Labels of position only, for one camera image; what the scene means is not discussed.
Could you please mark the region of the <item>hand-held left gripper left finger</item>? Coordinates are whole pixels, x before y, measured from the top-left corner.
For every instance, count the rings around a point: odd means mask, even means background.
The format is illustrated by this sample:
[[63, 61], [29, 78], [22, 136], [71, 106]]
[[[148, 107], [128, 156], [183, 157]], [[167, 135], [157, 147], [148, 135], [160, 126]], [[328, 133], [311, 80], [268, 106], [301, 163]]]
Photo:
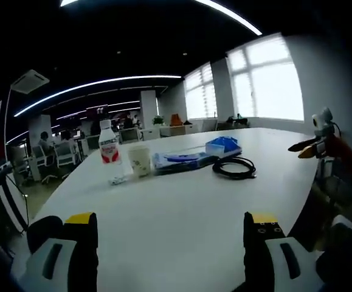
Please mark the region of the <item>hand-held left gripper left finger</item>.
[[32, 223], [11, 273], [23, 291], [97, 291], [98, 228], [94, 212]]

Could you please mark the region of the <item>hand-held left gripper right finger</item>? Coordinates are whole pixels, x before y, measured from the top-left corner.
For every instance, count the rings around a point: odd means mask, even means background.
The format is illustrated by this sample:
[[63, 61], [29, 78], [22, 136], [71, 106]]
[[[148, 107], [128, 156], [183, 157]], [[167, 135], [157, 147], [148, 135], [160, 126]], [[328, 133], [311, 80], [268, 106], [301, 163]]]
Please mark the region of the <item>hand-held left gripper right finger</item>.
[[320, 291], [316, 255], [286, 237], [271, 217], [244, 214], [244, 272], [247, 291]]

